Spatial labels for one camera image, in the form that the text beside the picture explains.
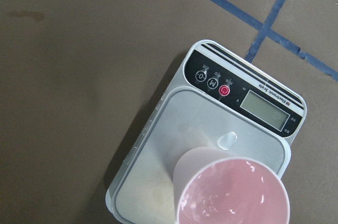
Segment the pink paper cup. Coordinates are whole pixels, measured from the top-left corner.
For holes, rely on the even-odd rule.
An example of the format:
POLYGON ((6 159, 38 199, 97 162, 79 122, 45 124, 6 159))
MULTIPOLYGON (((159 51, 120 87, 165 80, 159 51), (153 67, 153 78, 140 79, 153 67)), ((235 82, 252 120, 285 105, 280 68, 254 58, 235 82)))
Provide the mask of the pink paper cup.
POLYGON ((287 191, 268 166, 210 147, 184 153, 173 171, 176 223, 289 223, 287 191))

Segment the grey electronic kitchen scale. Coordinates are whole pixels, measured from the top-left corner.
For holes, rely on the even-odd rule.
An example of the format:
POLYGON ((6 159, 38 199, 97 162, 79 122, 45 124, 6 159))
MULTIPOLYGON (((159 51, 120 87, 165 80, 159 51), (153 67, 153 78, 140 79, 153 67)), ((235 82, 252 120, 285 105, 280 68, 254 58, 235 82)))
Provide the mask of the grey electronic kitchen scale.
POLYGON ((282 176, 306 115, 299 94, 215 41, 198 41, 110 184, 106 206, 121 223, 174 223, 175 164, 201 146, 282 176))

